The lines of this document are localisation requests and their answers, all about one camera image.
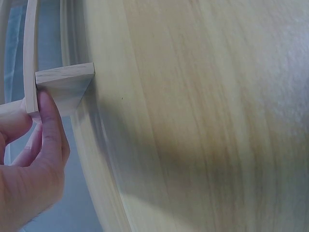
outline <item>finger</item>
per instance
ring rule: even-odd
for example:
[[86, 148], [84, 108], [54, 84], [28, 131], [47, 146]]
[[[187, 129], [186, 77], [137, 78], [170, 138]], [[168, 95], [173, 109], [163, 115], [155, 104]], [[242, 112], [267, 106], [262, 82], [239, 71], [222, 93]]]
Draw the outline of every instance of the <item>finger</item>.
[[38, 158], [47, 160], [56, 165], [55, 168], [59, 168], [60, 165], [62, 166], [62, 142], [58, 110], [54, 106], [53, 99], [46, 92], [40, 92], [38, 100], [43, 129], [42, 151]]
[[42, 148], [42, 124], [38, 124], [30, 136], [24, 150], [12, 163], [13, 166], [28, 167], [37, 157]]
[[62, 162], [63, 162], [63, 166], [65, 166], [70, 156], [70, 145], [69, 145], [67, 136], [63, 128], [63, 123], [62, 123], [59, 111], [57, 111], [57, 119], [58, 119], [58, 124], [60, 128], [60, 134], [61, 134]]
[[19, 108], [0, 117], [0, 133], [5, 145], [27, 133], [32, 126], [32, 118], [26, 112], [26, 101], [23, 99]]

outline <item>wooden strip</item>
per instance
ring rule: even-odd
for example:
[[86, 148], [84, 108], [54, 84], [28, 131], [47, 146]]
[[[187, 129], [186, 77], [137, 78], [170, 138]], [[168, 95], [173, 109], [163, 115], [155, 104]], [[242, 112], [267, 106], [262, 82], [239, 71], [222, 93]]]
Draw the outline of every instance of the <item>wooden strip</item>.
[[39, 71], [35, 73], [35, 79], [37, 86], [54, 87], [58, 83], [63, 85], [64, 80], [84, 77], [88, 79], [92, 78], [94, 74], [94, 64], [87, 63]]
[[68, 0], [60, 0], [60, 38], [61, 38], [61, 54], [63, 66], [68, 66], [70, 62], [69, 48], [69, 28], [68, 28]]
[[0, 0], [0, 104], [4, 104], [4, 51], [11, 0]]
[[37, 70], [38, 8], [39, 0], [28, 1], [24, 34], [24, 91], [28, 114], [39, 110], [34, 75]]

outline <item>wooden piece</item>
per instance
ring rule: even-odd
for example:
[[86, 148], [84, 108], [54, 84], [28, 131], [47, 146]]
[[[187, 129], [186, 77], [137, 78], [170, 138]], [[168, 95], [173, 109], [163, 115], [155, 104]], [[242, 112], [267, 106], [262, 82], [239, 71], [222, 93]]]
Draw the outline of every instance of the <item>wooden piece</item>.
[[69, 116], [76, 110], [94, 75], [93, 63], [35, 73], [38, 90], [47, 89], [50, 92], [61, 116]]
[[39, 0], [28, 0], [24, 33], [24, 92], [28, 114], [38, 112], [35, 71], [37, 70], [37, 24]]
[[308, 231], [308, 1], [83, 5], [73, 126], [104, 231]]
[[0, 105], [4, 104], [4, 52], [11, 0], [0, 0]]

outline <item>light wood surface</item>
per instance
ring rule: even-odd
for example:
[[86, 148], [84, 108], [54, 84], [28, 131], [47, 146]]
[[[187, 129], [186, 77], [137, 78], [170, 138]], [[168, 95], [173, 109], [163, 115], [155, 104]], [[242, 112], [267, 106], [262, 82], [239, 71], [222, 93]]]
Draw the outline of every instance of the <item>light wood surface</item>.
[[104, 231], [309, 230], [308, 1], [82, 6], [72, 122]]
[[4, 53], [11, 0], [0, 0], [0, 105], [4, 104]]
[[24, 33], [24, 92], [28, 114], [39, 111], [35, 86], [37, 70], [37, 24], [40, 0], [28, 0]]
[[61, 116], [69, 116], [75, 112], [94, 75], [93, 63], [72, 65], [35, 73], [38, 90], [48, 90]]

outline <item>wooden edge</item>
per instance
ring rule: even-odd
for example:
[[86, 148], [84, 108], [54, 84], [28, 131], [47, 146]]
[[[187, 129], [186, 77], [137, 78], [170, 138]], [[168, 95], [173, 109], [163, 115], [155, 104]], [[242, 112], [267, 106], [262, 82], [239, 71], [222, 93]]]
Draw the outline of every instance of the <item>wooden edge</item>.
[[55, 83], [71, 78], [87, 77], [92, 78], [95, 75], [94, 63], [77, 64], [55, 69], [39, 71], [35, 73], [37, 86], [55, 85]]
[[35, 86], [39, 0], [29, 0], [24, 33], [24, 91], [28, 114], [39, 111]]
[[38, 90], [47, 89], [61, 116], [74, 113], [95, 75], [93, 63], [78, 64], [36, 72]]
[[68, 3], [68, 0], [60, 0], [60, 39], [63, 66], [68, 66], [71, 64], [68, 36]]
[[[67, 20], [65, 23], [67, 24], [67, 28], [70, 29], [67, 29], [69, 33], [61, 32], [64, 35], [61, 36], [61, 39], [66, 40], [61, 43], [67, 43], [67, 47], [61, 47], [64, 66], [89, 61], [86, 38], [82, 38], [86, 35], [83, 1], [75, 1], [75, 4], [72, 4], [73, 1], [67, 0], [67, 11], [62, 12], [64, 15], [60, 17], [63, 20]], [[89, 193], [103, 230], [130, 232], [131, 227], [113, 176], [112, 168], [109, 164], [108, 154], [101, 149], [101, 146], [97, 142], [98, 139], [102, 139], [100, 144], [104, 141], [104, 136], [96, 133], [96, 131], [103, 133], [104, 126], [100, 120], [93, 119], [93, 117], [97, 117], [99, 114], [93, 86], [91, 83], [82, 97], [77, 110], [70, 116], [78, 155]], [[98, 175], [92, 175], [93, 172], [89, 172], [92, 169], [100, 169], [102, 171], [96, 172]], [[93, 181], [95, 178], [101, 180], [100, 186], [96, 186], [95, 181]]]
[[0, 0], [0, 104], [4, 104], [4, 52], [11, 0]]

